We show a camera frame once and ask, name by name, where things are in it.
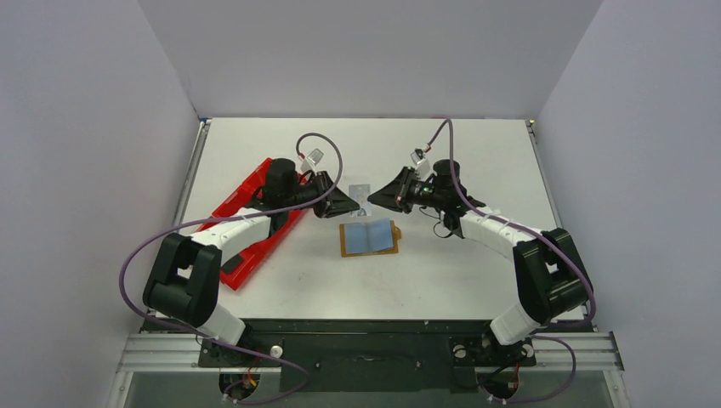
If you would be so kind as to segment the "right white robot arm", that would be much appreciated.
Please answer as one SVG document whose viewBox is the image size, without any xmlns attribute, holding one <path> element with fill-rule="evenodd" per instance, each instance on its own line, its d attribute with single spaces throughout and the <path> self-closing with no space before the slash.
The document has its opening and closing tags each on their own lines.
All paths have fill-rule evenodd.
<svg viewBox="0 0 721 408">
<path fill-rule="evenodd" d="M 593 288 L 566 230 L 533 229 L 493 212 L 468 194 L 459 173 L 459 164 L 449 159 L 437 161 L 426 179 L 404 167 L 368 201 L 398 213 L 433 208 L 454 236 L 479 242 L 513 264 L 518 300 L 491 321 L 490 333 L 479 341 L 481 355 L 500 363 L 515 343 L 591 301 Z"/>
</svg>

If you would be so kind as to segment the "yellow leather card holder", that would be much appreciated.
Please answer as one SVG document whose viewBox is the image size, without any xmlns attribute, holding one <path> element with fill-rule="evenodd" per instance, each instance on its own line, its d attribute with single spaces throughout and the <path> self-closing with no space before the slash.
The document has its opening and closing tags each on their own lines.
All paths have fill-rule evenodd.
<svg viewBox="0 0 721 408">
<path fill-rule="evenodd" d="M 401 238 L 400 228 L 389 218 L 339 225 L 340 254 L 343 258 L 398 253 Z"/>
</svg>

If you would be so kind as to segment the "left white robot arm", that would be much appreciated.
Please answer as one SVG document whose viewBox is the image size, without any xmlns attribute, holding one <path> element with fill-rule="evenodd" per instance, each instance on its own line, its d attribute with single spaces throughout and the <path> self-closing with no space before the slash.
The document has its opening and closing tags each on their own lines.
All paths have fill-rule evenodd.
<svg viewBox="0 0 721 408">
<path fill-rule="evenodd" d="M 334 186 L 325 171 L 298 173 L 293 161 L 274 159 L 264 182 L 228 222 L 191 235 L 172 233 L 162 240 L 143 303 L 222 341 L 221 355 L 234 366 L 253 356 L 253 341 L 243 336 L 247 325 L 219 304 L 221 268 L 253 244 L 278 235 L 293 211 L 308 203 L 317 218 L 333 218 L 360 209 L 360 204 Z"/>
</svg>

